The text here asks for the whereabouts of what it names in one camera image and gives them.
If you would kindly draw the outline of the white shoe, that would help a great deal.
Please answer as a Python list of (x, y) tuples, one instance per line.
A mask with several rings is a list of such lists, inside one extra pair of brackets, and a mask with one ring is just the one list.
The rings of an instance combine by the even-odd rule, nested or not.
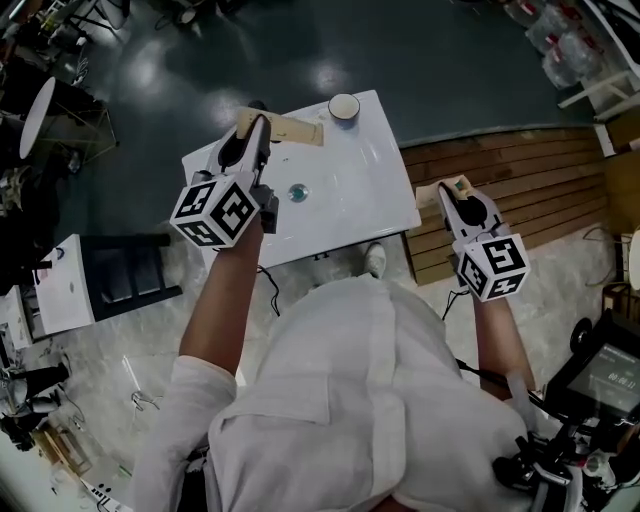
[(372, 243), (364, 255), (364, 273), (382, 279), (387, 267), (385, 248), (379, 242)]

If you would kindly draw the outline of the blue white cup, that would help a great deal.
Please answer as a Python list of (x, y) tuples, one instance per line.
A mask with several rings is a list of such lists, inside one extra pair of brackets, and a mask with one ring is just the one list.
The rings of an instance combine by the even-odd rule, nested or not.
[(352, 94), (340, 93), (333, 96), (328, 102), (328, 111), (331, 117), (343, 124), (354, 123), (359, 116), (361, 105), (357, 97)]

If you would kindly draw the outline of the person's left forearm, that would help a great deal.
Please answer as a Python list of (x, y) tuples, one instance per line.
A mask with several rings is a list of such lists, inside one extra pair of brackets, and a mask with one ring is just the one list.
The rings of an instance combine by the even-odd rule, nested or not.
[(236, 374), (263, 236), (255, 217), (233, 247), (218, 252), (182, 337), (181, 356)]

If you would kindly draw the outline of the black white harness device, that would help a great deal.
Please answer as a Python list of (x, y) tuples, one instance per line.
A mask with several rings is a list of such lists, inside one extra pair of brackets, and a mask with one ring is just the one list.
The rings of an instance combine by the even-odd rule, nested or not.
[(511, 457), (498, 457), (492, 463), (497, 480), (504, 486), (524, 492), (536, 490), (541, 483), (567, 487), (573, 480), (563, 462), (567, 443), (545, 439), (528, 432), (515, 443), (518, 452)]

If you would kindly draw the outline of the black monitor screen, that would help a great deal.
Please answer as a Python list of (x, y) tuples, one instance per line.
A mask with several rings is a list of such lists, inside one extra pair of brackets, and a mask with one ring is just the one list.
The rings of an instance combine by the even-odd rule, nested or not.
[(571, 420), (640, 422), (640, 325), (605, 310), (547, 384), (544, 404)]

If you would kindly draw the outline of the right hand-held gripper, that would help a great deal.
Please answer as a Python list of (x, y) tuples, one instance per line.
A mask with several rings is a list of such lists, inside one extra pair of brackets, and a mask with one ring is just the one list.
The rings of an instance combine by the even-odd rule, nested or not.
[(458, 199), (445, 184), (438, 185), (445, 227), (454, 235), (454, 270), (481, 302), (520, 291), (530, 272), (524, 242), (501, 223), (496, 204), (476, 191)]

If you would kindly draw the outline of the small white sink top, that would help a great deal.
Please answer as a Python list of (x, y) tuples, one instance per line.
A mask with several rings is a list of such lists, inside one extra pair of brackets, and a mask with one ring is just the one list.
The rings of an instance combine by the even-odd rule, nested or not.
[(81, 237), (72, 234), (34, 271), (37, 303), (44, 333), (53, 335), (95, 322), (82, 258)]

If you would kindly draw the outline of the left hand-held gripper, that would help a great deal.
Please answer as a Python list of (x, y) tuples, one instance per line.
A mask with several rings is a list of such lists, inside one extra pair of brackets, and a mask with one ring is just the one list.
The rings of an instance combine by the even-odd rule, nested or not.
[(182, 189), (171, 226), (200, 249), (233, 247), (255, 217), (266, 234), (274, 234), (279, 199), (269, 186), (257, 184), (254, 174), (266, 166), (270, 144), (271, 123), (265, 116), (257, 116), (243, 137), (231, 129), (208, 159), (208, 172), (221, 174), (201, 172), (200, 182)]

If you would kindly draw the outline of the wooden slatted platform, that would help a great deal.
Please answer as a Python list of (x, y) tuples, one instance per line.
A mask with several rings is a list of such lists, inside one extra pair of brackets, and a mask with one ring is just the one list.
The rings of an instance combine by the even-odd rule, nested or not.
[(532, 249), (604, 221), (605, 156), (593, 127), (504, 132), (405, 148), (412, 187), (466, 176)]

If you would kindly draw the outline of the white sink basin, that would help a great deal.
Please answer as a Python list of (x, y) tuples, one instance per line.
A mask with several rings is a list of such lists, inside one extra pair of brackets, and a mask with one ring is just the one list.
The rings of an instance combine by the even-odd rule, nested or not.
[[(260, 175), (254, 173), (255, 182), (269, 186), (279, 199), (277, 229), (266, 234), (260, 266), (270, 268), (419, 226), (412, 188), (378, 95), (366, 91), (354, 96), (361, 105), (354, 123), (336, 122), (328, 102), (282, 115), (322, 123), (324, 145), (271, 141), (266, 166)], [(221, 174), (208, 172), (209, 156), (220, 140), (184, 157), (185, 187), (200, 182), (201, 172)], [(309, 190), (301, 203), (287, 195), (296, 183)], [(206, 263), (212, 263), (221, 249), (200, 250)]]

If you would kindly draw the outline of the person's right forearm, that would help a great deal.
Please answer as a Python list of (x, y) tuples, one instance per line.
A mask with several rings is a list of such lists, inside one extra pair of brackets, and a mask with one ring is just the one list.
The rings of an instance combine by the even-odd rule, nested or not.
[(481, 388), (499, 400), (511, 398), (497, 375), (519, 375), (529, 390), (536, 388), (534, 375), (510, 305), (506, 298), (481, 302), (473, 298)]

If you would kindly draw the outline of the clear plastic jug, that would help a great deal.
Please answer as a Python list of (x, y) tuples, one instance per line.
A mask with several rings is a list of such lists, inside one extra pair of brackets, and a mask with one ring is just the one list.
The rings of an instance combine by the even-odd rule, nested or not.
[(562, 90), (597, 75), (602, 69), (602, 59), (591, 51), (566, 54), (554, 47), (542, 59), (542, 69), (554, 87)]
[(538, 52), (544, 54), (570, 29), (563, 10), (547, 4), (540, 17), (526, 30), (525, 36)]
[(564, 64), (573, 70), (581, 65), (585, 54), (582, 38), (575, 31), (562, 34), (546, 52), (545, 64)]

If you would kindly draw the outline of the white shelf frame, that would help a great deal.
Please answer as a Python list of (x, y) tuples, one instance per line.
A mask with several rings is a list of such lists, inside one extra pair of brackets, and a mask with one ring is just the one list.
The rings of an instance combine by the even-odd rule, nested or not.
[(640, 107), (640, 0), (573, 0), (585, 28), (603, 52), (602, 69), (582, 90), (558, 103), (566, 109), (587, 99), (597, 122)]

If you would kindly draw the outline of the black metal stand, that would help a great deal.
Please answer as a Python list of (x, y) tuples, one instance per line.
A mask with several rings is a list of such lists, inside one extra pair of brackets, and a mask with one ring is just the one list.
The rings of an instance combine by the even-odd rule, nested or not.
[(161, 250), (170, 236), (137, 234), (80, 237), (84, 277), (99, 322), (182, 294), (165, 281)]

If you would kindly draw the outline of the person's white shirt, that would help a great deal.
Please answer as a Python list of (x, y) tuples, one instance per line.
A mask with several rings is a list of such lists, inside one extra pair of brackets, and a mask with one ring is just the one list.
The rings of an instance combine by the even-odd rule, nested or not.
[(530, 512), (493, 462), (517, 453), (514, 406), (467, 382), (438, 315), (370, 276), (279, 318), (253, 384), (193, 356), (171, 381), (131, 484), (134, 512), (177, 512), (190, 459), (205, 512)]

